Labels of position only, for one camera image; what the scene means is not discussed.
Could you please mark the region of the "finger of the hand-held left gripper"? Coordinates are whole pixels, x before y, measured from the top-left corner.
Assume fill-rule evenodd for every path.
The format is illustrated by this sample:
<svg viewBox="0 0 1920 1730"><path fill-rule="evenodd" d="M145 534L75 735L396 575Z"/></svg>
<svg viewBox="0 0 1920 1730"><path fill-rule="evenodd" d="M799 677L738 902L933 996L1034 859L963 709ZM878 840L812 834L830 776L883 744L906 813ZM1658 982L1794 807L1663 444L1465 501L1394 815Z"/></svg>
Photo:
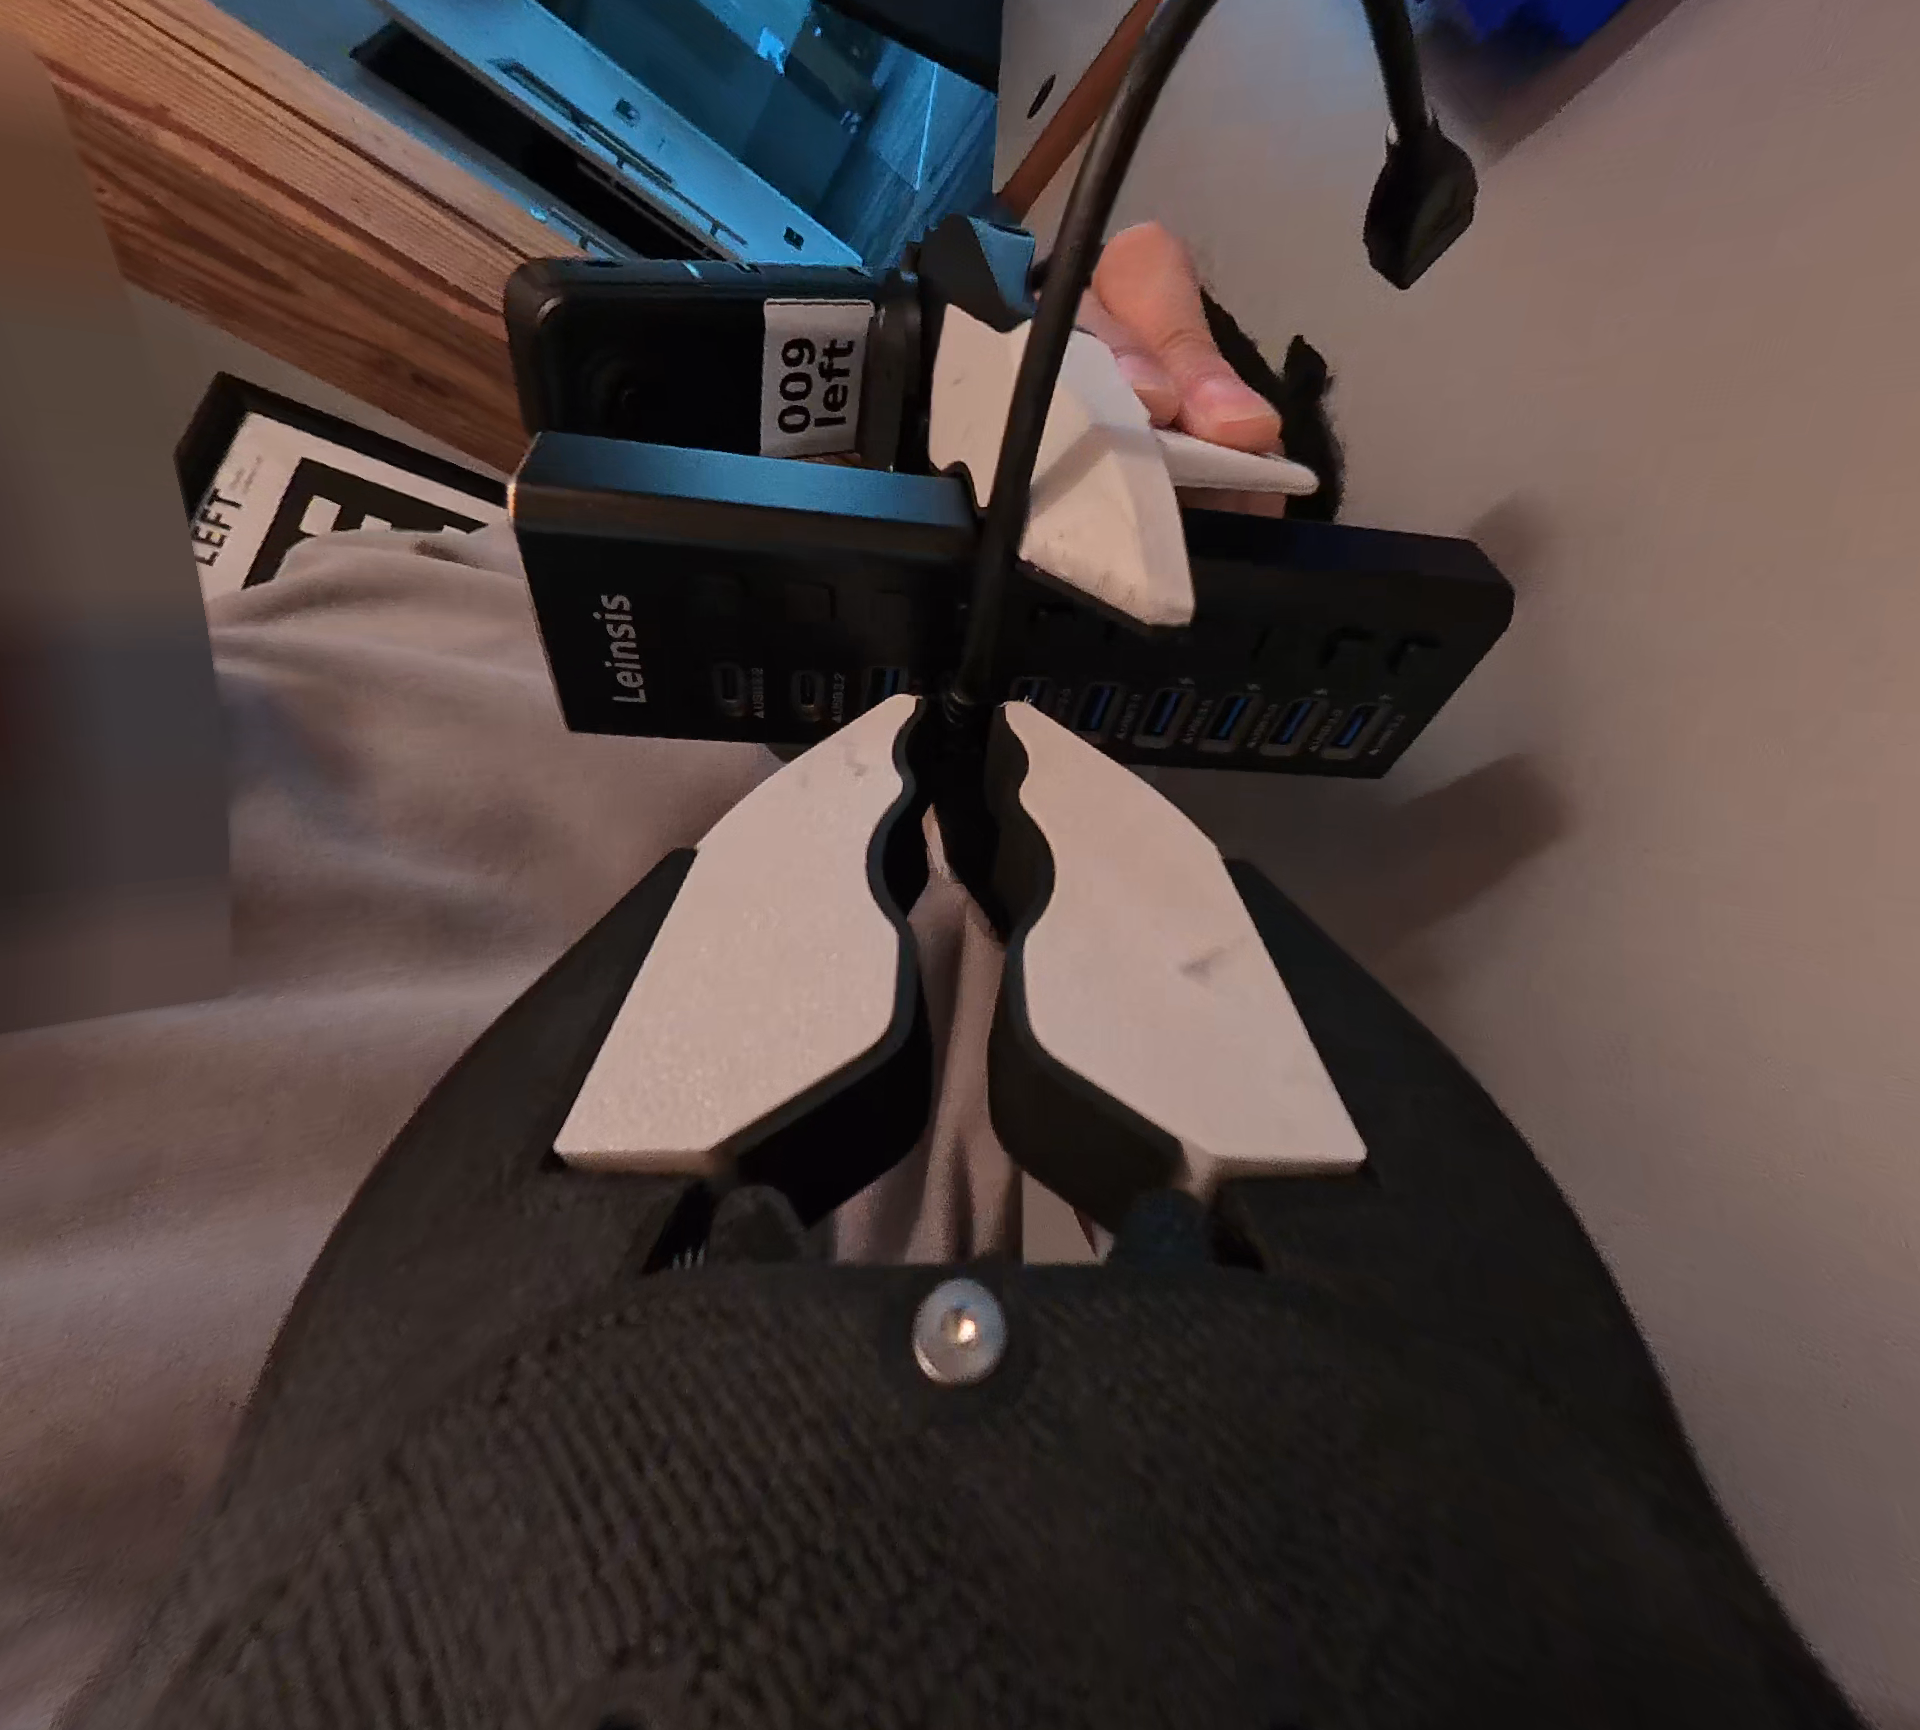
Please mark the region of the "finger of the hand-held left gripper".
<svg viewBox="0 0 1920 1730"><path fill-rule="evenodd" d="M993 330L943 309L930 372L925 458L964 479L981 509L1029 324ZM1162 442L1117 356L1073 331L1054 384L1020 532L1020 562L1145 628L1194 615L1185 532Z"/></svg>

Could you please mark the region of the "matte black USB hub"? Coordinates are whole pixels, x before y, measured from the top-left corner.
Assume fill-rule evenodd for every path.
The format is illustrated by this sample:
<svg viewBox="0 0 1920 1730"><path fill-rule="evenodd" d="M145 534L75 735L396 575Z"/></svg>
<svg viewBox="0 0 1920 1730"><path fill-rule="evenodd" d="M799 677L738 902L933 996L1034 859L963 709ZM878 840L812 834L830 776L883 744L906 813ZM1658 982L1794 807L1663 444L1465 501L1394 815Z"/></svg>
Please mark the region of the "matte black USB hub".
<svg viewBox="0 0 1920 1730"><path fill-rule="evenodd" d="M933 697L969 608L957 476L544 433L509 520L562 721L803 750ZM1147 633L1031 569L990 700L1124 765L1384 776L1503 638L1465 539L1183 509L1196 621Z"/></svg>

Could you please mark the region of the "person's left forearm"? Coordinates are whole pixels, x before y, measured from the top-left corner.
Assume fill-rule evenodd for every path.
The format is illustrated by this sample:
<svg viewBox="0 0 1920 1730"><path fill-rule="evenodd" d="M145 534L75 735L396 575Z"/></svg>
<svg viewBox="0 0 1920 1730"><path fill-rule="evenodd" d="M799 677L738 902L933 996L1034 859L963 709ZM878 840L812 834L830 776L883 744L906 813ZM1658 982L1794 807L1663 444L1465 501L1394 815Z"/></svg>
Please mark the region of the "person's left forearm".
<svg viewBox="0 0 1920 1730"><path fill-rule="evenodd" d="M4 1724L148 1604L332 1224L758 745L569 734L509 532L305 544L212 608L234 983L4 1036Z"/></svg>

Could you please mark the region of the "grey desk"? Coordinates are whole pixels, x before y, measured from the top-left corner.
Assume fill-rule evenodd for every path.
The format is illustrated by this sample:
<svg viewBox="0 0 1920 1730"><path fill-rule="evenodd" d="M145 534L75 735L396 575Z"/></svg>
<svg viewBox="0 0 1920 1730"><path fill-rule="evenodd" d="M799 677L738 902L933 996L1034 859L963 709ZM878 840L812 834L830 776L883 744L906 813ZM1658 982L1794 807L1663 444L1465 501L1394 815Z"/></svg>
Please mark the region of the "grey desk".
<svg viewBox="0 0 1920 1730"><path fill-rule="evenodd" d="M1362 256L1351 0L1225 0L1121 225L1332 369L1345 516L1505 638L1386 780L1166 776L1500 1102L1856 1711L1914 1724L1914 0L1433 34L1475 225Z"/></svg>

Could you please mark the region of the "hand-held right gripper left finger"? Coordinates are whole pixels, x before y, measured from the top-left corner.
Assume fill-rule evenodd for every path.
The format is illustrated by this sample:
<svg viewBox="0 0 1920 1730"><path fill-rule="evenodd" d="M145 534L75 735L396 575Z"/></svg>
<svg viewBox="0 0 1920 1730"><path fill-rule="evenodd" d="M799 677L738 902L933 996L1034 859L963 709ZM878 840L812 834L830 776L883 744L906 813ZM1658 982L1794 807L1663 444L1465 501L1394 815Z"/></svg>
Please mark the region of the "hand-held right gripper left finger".
<svg viewBox="0 0 1920 1730"><path fill-rule="evenodd" d="M698 845L558 1135L598 1173L779 1190L810 1227L933 1102L906 923L925 881L911 695L761 782Z"/></svg>

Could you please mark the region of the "wooden beam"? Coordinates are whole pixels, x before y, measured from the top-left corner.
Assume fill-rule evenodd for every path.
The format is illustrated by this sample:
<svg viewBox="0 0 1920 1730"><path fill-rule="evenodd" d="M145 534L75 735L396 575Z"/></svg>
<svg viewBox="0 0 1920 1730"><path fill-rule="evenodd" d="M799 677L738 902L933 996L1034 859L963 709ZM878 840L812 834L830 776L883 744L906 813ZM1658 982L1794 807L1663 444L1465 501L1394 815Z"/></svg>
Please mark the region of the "wooden beam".
<svg viewBox="0 0 1920 1730"><path fill-rule="evenodd" d="M502 303L561 236L206 0L3 0L142 291L509 473Z"/></svg>

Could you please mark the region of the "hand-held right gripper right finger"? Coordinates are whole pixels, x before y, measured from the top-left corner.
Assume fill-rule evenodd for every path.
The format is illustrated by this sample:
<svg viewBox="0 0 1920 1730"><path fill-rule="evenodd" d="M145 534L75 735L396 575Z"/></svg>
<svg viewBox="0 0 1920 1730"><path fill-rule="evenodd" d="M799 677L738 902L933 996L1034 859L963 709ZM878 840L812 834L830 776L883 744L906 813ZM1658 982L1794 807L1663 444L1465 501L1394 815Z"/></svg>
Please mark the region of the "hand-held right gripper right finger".
<svg viewBox="0 0 1920 1730"><path fill-rule="evenodd" d="M1025 703L990 727L1006 919L990 1119L1103 1231L1160 1190L1351 1173L1366 1145L1214 845Z"/></svg>

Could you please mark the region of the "person's left hand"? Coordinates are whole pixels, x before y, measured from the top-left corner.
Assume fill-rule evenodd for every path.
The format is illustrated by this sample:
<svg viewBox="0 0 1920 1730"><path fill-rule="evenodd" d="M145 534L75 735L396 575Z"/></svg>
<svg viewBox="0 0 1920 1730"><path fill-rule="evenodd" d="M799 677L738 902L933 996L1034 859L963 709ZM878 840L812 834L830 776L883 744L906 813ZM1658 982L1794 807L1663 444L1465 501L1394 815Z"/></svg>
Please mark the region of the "person's left hand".
<svg viewBox="0 0 1920 1730"><path fill-rule="evenodd" d="M1216 348L1196 265L1165 225L1106 239L1078 327L1117 356L1153 425L1249 454L1279 451L1278 408Z"/></svg>

